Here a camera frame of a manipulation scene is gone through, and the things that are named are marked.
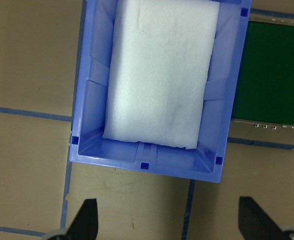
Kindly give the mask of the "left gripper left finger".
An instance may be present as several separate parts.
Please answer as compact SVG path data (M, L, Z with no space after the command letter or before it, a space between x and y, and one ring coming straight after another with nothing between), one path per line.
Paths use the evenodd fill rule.
M98 205L95 198L85 199L66 236L69 240L95 240L99 230Z

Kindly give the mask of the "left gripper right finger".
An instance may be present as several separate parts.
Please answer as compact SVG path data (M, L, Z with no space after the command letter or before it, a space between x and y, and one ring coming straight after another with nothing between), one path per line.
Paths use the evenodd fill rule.
M284 240L283 231L250 196L238 201L238 228L245 240Z

